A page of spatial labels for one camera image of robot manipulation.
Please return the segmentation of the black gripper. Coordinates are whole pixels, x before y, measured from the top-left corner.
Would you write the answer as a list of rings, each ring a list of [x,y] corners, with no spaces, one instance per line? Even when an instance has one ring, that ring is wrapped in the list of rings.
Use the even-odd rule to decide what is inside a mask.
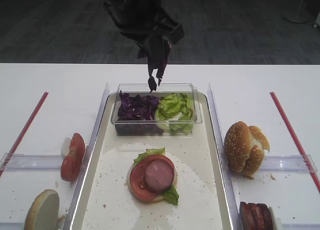
[[[171,47],[184,36],[182,24],[163,9],[162,0],[105,0],[104,8],[125,37],[139,46],[137,58],[168,63]]]

